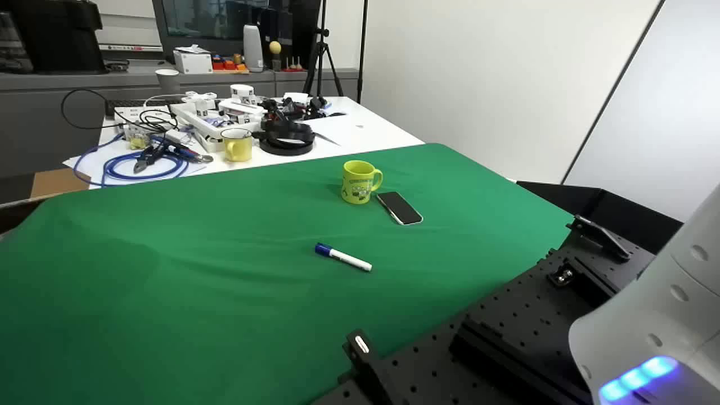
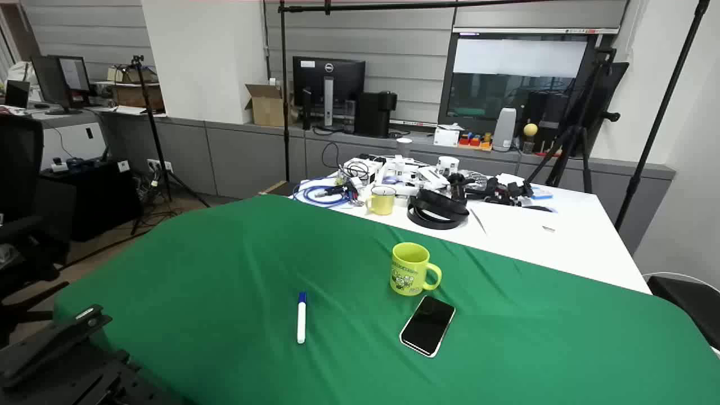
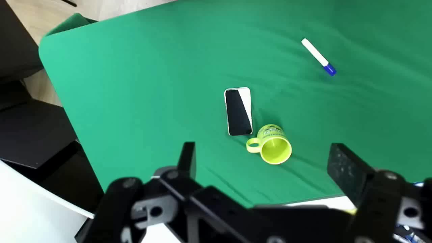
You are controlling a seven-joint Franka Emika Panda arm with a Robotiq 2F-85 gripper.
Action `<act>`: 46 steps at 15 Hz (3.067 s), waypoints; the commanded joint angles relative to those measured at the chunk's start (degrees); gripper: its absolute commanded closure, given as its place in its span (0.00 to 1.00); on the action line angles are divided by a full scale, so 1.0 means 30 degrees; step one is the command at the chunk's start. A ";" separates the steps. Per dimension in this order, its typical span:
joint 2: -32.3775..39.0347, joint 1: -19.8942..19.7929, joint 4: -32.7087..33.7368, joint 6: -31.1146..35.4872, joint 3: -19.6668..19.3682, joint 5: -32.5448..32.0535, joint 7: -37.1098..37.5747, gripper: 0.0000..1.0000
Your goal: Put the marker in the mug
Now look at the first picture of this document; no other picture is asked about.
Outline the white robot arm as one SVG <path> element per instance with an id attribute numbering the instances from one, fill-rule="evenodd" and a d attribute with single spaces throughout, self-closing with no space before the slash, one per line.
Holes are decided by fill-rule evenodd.
<path id="1" fill-rule="evenodd" d="M 570 348 L 593 405 L 720 405 L 720 186 Z"/>

